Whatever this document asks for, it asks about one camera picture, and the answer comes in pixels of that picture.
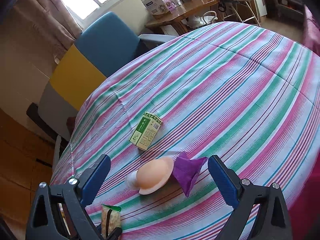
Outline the peach silicone cup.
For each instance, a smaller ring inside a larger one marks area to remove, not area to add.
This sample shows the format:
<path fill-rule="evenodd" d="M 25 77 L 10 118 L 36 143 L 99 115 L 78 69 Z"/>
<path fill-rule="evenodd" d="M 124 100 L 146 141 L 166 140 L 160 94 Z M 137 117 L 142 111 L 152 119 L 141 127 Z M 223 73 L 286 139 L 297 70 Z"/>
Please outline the peach silicone cup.
<path fill-rule="evenodd" d="M 167 183 L 173 169 L 174 161 L 171 157 L 154 159 L 128 174 L 125 184 L 141 195 L 152 194 Z"/>

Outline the small green medicine box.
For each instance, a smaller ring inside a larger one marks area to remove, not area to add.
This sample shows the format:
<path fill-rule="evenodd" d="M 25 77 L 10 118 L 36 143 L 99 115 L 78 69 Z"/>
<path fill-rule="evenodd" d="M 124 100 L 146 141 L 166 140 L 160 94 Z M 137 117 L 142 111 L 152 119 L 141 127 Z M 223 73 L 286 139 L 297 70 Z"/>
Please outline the small green medicine box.
<path fill-rule="evenodd" d="M 134 144 L 140 150 L 146 151 L 156 136 L 162 120 L 155 114 L 144 112 L 136 129 L 131 135 L 129 142 Z"/>

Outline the wooden wardrobe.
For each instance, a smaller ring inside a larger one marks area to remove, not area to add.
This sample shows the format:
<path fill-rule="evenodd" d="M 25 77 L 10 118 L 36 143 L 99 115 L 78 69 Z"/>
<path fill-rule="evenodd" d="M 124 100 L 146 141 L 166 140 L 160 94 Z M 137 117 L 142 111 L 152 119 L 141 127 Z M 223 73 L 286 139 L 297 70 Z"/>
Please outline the wooden wardrobe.
<path fill-rule="evenodd" d="M 24 226 L 40 182 L 52 175 L 54 145 L 1 111 L 1 215 Z"/>

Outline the striped pink green bedspread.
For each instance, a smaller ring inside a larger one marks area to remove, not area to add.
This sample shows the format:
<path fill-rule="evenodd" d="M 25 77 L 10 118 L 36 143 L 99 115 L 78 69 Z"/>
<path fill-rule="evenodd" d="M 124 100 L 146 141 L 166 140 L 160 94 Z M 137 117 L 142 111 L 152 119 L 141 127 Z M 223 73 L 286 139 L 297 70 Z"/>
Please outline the striped pink green bedspread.
<path fill-rule="evenodd" d="M 162 120 L 146 151 L 129 142 L 144 112 Z M 207 167 L 186 197 L 175 182 L 148 196 L 125 177 L 185 152 L 218 155 L 240 178 L 278 183 L 298 204 L 319 153 L 319 56 L 278 33 L 221 22 L 163 44 L 107 78 L 84 102 L 53 184 L 102 154 L 111 170 L 87 213 L 121 207 L 122 239 L 213 239 L 231 214 Z"/>

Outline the grey yellow blue sofa chair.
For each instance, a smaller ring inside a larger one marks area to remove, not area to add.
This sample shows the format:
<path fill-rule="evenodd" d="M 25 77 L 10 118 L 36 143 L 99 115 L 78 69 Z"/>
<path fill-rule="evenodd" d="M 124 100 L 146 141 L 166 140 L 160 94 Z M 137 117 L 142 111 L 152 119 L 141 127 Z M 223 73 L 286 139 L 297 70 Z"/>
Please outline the grey yellow blue sofa chair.
<path fill-rule="evenodd" d="M 92 23 L 67 50 L 49 79 L 39 103 L 27 116 L 50 138 L 70 140 L 67 120 L 100 84 L 120 68 L 158 46 L 172 35 L 136 35 L 114 12 Z"/>

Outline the white kettle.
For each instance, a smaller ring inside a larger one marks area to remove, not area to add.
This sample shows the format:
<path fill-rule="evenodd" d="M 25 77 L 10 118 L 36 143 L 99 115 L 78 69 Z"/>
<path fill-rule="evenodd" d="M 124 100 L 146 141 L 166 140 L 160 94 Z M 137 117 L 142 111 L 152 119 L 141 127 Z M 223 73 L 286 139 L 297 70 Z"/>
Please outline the white kettle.
<path fill-rule="evenodd" d="M 190 16 L 187 20 L 187 26 L 191 29 L 200 28 L 215 23 L 217 13 L 213 10 L 205 12 L 202 16 Z"/>

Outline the wooden desk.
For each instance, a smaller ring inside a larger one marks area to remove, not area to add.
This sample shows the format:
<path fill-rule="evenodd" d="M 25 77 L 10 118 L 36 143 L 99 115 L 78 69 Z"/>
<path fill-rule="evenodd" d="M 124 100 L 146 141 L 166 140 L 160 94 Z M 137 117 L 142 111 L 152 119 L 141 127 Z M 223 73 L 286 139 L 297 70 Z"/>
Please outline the wooden desk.
<path fill-rule="evenodd" d="M 195 15 L 199 13 L 201 10 L 205 8 L 209 8 L 211 6 L 219 3 L 220 0 L 196 0 L 191 2 L 186 2 L 176 7 L 169 14 L 165 14 L 159 19 L 153 19 L 149 21 L 145 27 L 149 30 L 153 31 L 156 34 L 161 34 L 163 31 L 161 27 L 171 25 L 178 35 L 183 35 L 189 32 L 188 28 L 182 23 L 182 20 L 188 18 L 191 15 Z"/>

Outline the pink patterned curtain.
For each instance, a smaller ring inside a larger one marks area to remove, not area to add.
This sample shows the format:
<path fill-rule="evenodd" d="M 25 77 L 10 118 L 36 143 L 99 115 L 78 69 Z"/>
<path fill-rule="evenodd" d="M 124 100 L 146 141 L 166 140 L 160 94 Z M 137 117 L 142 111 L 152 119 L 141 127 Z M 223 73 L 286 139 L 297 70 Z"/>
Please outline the pink patterned curtain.
<path fill-rule="evenodd" d="M 82 34 L 62 0 L 17 0 L 14 9 L 50 43 L 65 50 Z"/>

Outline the white appliance box on desk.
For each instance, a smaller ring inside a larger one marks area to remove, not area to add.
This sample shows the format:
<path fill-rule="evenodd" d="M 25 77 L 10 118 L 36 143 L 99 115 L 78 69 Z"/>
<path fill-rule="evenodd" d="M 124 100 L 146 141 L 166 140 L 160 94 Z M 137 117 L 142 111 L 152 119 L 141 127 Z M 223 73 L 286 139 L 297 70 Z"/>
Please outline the white appliance box on desk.
<path fill-rule="evenodd" d="M 163 15 L 169 12 L 163 0 L 142 0 L 142 3 L 152 15 Z"/>

